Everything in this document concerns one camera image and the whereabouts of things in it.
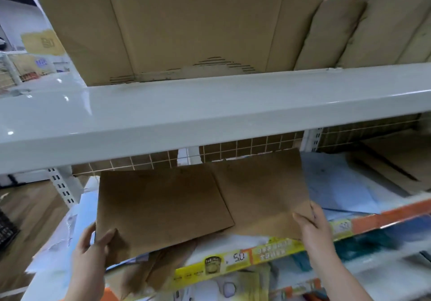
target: finger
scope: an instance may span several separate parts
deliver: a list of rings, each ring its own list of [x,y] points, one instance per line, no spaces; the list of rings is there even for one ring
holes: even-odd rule
[[[90,224],[79,237],[78,244],[76,245],[77,250],[85,251],[90,247],[91,234],[96,230],[96,222]]]
[[[115,232],[117,229],[110,229],[108,232],[105,233],[104,236],[102,236],[98,241],[97,244],[101,247],[105,247],[109,242],[111,242],[112,238],[115,235]]]
[[[308,227],[308,226],[314,226],[314,224],[312,222],[310,222],[307,218],[305,218],[302,215],[299,215],[298,213],[293,213],[292,214],[295,222],[298,223],[299,227],[301,228],[301,230],[303,230],[304,228]]]
[[[314,201],[311,201],[311,208],[313,209],[315,216],[315,223],[317,228],[324,228],[329,225],[328,220],[326,219],[325,213],[321,206],[316,204]]]

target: white wall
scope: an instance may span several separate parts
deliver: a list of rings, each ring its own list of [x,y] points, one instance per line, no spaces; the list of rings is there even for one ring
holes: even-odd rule
[[[23,50],[21,34],[50,29],[36,6],[0,0],[0,26],[15,50]]]

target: hand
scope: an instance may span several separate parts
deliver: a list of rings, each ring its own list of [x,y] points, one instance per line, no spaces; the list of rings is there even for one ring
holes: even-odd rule
[[[315,215],[315,222],[310,222],[304,216],[293,214],[302,232],[302,243],[310,258],[311,267],[317,272],[334,261],[340,261],[335,252],[332,229],[326,220],[322,208],[311,201],[311,208]]]
[[[90,246],[96,223],[87,227],[73,251],[73,271],[65,301],[99,301],[105,290],[105,259],[115,229]]]

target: left hand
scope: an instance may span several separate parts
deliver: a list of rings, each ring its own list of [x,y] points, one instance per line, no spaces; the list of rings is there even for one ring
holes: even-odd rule
[[[73,271],[65,301],[99,301],[105,290],[105,259],[108,243],[116,230],[109,230],[102,238],[90,245],[96,223],[87,227],[73,251]]]

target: wooden floor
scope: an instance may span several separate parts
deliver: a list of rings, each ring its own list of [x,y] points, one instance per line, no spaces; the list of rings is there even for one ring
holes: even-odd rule
[[[0,190],[0,209],[21,230],[0,254],[0,293],[28,286],[25,274],[31,257],[39,251],[66,215],[68,207],[50,181]],[[18,301],[22,294],[1,298]]]

